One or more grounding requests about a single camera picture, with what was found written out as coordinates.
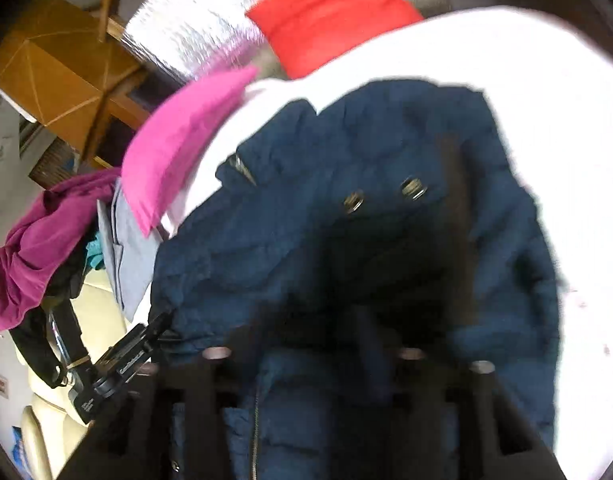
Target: wooden chair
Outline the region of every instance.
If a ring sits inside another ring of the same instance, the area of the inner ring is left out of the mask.
[[[122,37],[125,23],[118,16],[119,6],[120,0],[102,0],[98,28],[99,41],[109,41],[109,36],[114,38],[110,41],[119,41]],[[92,162],[94,166],[98,167],[109,167],[109,164],[99,158],[96,152],[113,118],[122,121],[132,130],[138,130],[142,126],[150,113],[133,101],[129,94],[142,85],[147,77],[148,71],[145,68],[141,68],[109,92],[104,104],[100,107],[81,160]]]

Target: cream leather sofa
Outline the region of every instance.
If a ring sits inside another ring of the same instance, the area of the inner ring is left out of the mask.
[[[128,326],[113,298],[106,271],[91,271],[80,296],[72,303],[82,329],[82,342],[96,362],[125,335]],[[20,353],[18,359],[26,364]],[[87,427],[69,402],[71,386],[51,389],[30,368],[29,384],[33,398],[22,413],[24,447],[34,480],[53,480]]]

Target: teal cloth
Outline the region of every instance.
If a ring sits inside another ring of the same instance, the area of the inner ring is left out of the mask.
[[[97,231],[95,238],[86,245],[86,269],[100,270],[104,267],[104,256],[102,256],[102,239],[100,231]]]

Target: wall socket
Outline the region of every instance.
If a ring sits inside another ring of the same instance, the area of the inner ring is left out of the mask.
[[[0,375],[0,395],[5,399],[9,398],[9,380]]]

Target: zipper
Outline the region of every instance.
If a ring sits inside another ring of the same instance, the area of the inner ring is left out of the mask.
[[[258,480],[258,449],[260,447],[260,397],[255,392],[255,408],[253,411],[253,441],[251,442],[251,480]]]
[[[249,168],[244,165],[240,158],[240,155],[234,153],[228,158],[228,163],[235,168],[235,171],[238,171],[239,173],[243,174],[246,180],[253,184],[253,186],[257,186],[257,183],[255,182],[251,171],[249,171]]]

